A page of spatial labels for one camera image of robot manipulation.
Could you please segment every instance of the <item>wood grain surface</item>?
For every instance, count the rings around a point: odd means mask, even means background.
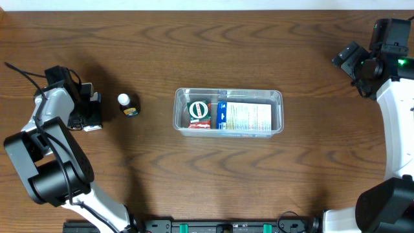
[[[275,219],[353,206],[381,183],[378,104],[331,65],[374,22],[414,11],[7,12],[0,61],[42,73],[61,65],[102,93],[104,128],[74,132],[97,183],[143,217]],[[414,37],[410,37],[413,47]],[[0,139],[34,110],[35,88],[0,65]],[[46,81],[36,78],[44,86]],[[285,129],[271,139],[184,137],[172,126],[179,87],[275,89]],[[116,96],[136,93],[126,118]],[[0,232],[61,232],[82,217],[30,200],[0,150]]]

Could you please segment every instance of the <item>small dark bottle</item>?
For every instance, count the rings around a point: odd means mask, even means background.
[[[125,116],[133,117],[139,113],[138,105],[134,101],[131,101],[127,94],[120,94],[118,96],[118,102],[120,104],[120,109]]]

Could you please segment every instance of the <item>bottle label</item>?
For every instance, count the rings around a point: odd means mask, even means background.
[[[127,115],[128,117],[135,116],[135,115],[137,115],[137,114],[138,114],[138,112],[136,111],[136,109],[135,109],[134,107],[129,108],[129,109],[125,109],[125,110],[124,110],[124,113],[125,113],[125,115]]]

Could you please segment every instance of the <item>plastic container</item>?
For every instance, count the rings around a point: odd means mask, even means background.
[[[212,104],[212,128],[189,129],[190,115],[188,114],[187,103],[201,100],[208,100]],[[272,106],[272,130],[245,131],[216,129],[217,103],[221,101],[270,104]],[[184,136],[270,138],[283,130],[282,94],[279,91],[267,90],[180,88],[175,92],[173,125]]]

